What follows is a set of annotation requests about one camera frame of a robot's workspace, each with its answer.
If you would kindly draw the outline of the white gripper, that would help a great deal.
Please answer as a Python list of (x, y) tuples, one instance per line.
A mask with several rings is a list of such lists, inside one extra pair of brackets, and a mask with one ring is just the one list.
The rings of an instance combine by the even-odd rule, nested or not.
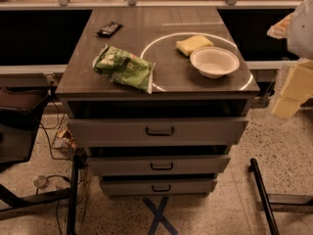
[(313, 95), (313, 60), (301, 60), (288, 74), (281, 90), (281, 96), (275, 103), (271, 115), (278, 119), (287, 119), (295, 115), (300, 104)]

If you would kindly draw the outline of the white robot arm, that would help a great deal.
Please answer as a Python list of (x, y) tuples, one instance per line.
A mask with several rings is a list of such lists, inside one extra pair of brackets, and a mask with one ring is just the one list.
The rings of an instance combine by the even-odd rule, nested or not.
[(288, 50), (299, 57), (271, 111), (275, 118), (288, 119), (313, 96), (313, 0), (303, 0), (293, 13), (272, 25), (267, 35), (285, 38)]

